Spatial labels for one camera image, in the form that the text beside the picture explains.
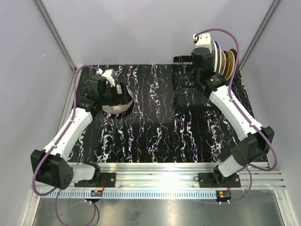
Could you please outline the amber patterned glass plate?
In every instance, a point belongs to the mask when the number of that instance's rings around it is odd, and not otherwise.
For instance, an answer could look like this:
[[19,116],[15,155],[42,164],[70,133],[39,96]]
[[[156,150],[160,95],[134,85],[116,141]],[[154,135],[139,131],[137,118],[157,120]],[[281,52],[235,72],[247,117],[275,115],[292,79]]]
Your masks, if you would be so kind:
[[224,51],[224,54],[225,54],[226,61],[225,61],[225,70],[223,76],[228,81],[234,72],[235,54],[232,49]]

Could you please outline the white watermelon pattern plate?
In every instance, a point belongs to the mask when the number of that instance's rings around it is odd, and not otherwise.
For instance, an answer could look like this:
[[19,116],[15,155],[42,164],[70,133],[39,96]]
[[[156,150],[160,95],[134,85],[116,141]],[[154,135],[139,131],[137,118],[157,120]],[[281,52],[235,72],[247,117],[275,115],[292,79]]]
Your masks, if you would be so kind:
[[217,46],[214,41],[211,41],[211,46],[212,46],[214,72],[217,72],[217,66],[218,66]]

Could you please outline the dark green rimmed plate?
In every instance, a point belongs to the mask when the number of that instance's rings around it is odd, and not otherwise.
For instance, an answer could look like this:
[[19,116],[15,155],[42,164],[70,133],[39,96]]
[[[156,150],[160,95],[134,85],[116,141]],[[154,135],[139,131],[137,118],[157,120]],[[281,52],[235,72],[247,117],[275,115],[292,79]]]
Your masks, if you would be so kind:
[[216,47],[217,47],[217,55],[218,55],[218,60],[219,60],[219,70],[218,73],[221,74],[222,73],[222,51],[221,51],[221,47],[220,44],[216,41]]

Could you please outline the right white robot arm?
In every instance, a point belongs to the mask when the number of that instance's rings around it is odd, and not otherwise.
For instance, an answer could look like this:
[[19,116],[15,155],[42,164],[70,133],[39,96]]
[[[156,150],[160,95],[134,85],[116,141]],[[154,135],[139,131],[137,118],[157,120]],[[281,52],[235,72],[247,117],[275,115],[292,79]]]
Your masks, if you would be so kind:
[[214,72],[213,55],[208,48],[195,48],[192,64],[192,78],[197,89],[221,110],[240,141],[232,148],[231,155],[214,168],[213,182],[218,187],[224,187],[240,169],[272,149],[275,133],[271,127],[263,127],[254,119],[232,93],[230,84]]

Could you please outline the red floral plate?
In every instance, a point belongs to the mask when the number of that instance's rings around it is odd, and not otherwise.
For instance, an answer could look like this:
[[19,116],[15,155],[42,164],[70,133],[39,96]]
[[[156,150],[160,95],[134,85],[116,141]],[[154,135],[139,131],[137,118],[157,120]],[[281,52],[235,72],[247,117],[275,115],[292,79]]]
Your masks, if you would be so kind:
[[[232,49],[230,49],[230,51],[233,53],[233,55],[234,55],[234,65],[235,65],[235,63],[236,63],[236,60],[237,60],[237,51],[234,49],[234,48],[232,48]],[[238,65],[237,65],[237,67],[236,67],[236,69],[235,69],[235,75],[237,75],[237,71],[238,71]]]

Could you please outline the stack of plates under white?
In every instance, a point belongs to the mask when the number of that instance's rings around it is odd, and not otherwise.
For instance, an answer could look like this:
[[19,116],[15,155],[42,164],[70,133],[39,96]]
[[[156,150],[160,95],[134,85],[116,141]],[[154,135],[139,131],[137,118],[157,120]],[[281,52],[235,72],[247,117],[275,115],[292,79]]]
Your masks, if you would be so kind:
[[121,113],[124,113],[126,112],[130,107],[131,105],[133,104],[133,92],[131,91],[130,88],[127,88],[127,92],[128,92],[128,95],[131,97],[131,100],[128,104],[120,104],[120,105],[117,105],[117,106],[103,106],[102,107],[102,110],[105,112],[105,113],[109,113],[111,115],[117,115],[117,114],[121,114]]

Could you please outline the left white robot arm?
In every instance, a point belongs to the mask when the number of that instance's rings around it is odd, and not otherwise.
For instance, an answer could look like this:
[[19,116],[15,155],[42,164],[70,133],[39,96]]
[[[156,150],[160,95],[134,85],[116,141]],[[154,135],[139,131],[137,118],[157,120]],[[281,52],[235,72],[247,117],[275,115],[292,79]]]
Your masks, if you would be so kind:
[[34,183],[61,190],[75,182],[86,182],[91,187],[100,184],[101,171],[96,163],[71,164],[68,158],[80,135],[98,113],[119,115],[131,107],[132,91],[123,82],[115,80],[114,74],[109,69],[91,77],[86,93],[77,99],[68,120],[54,139],[43,150],[32,152]]

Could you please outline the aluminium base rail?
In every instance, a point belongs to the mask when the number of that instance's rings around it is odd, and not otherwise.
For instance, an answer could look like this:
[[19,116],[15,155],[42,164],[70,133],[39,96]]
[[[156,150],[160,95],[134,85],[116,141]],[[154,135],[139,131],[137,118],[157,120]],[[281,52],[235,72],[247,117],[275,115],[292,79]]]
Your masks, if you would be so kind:
[[[199,187],[194,181],[198,173],[211,173],[218,163],[98,163],[102,173],[116,173],[115,188],[175,190]],[[252,174],[252,189],[286,189],[280,171],[248,168]],[[238,173],[242,189],[247,189],[247,170]]]

